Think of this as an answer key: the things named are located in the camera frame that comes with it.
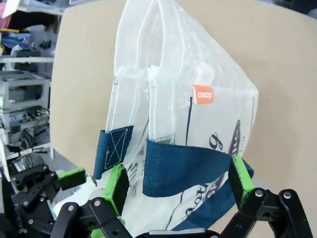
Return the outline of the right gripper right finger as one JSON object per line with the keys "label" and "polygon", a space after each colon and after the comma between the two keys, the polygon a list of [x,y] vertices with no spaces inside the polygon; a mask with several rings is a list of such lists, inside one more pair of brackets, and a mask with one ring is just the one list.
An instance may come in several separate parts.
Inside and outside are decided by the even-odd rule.
{"label": "right gripper right finger", "polygon": [[222,231],[224,238],[246,238],[258,221],[268,222],[276,238],[310,237],[310,225],[295,190],[274,194],[254,187],[240,156],[231,157],[228,178],[238,212]]}

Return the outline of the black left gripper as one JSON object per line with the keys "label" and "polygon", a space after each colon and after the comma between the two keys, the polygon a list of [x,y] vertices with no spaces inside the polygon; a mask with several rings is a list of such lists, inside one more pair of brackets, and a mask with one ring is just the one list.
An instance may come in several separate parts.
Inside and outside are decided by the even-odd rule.
{"label": "black left gripper", "polygon": [[61,174],[51,171],[47,165],[38,165],[11,176],[19,191],[35,197],[31,206],[23,206],[25,192],[12,197],[12,193],[0,193],[0,236],[2,238],[49,238],[54,227],[53,213],[48,200],[53,200],[60,190],[67,190],[86,182],[84,168]]}

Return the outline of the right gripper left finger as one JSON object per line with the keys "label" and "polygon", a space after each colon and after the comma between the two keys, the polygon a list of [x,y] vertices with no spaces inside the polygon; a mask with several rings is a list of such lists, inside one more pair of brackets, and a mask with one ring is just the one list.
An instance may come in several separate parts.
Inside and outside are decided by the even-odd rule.
{"label": "right gripper left finger", "polygon": [[80,206],[67,202],[61,207],[53,227],[54,238],[128,238],[129,232],[119,219],[129,189],[127,170],[122,164],[112,168],[101,197]]}

